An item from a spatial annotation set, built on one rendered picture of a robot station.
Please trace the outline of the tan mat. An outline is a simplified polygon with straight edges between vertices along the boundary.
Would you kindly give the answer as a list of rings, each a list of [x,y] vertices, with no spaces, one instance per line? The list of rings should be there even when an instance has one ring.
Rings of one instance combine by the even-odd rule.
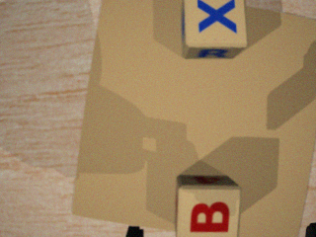
[[[233,59],[184,59],[183,0],[103,0],[72,215],[175,231],[176,178],[242,189],[239,237],[297,237],[316,131],[316,21],[246,6]]]

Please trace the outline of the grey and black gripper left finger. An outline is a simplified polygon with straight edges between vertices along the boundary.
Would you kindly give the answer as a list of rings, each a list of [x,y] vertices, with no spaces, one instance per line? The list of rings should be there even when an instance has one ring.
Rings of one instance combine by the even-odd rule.
[[[139,226],[128,226],[125,237],[143,237],[143,229],[140,229]]]

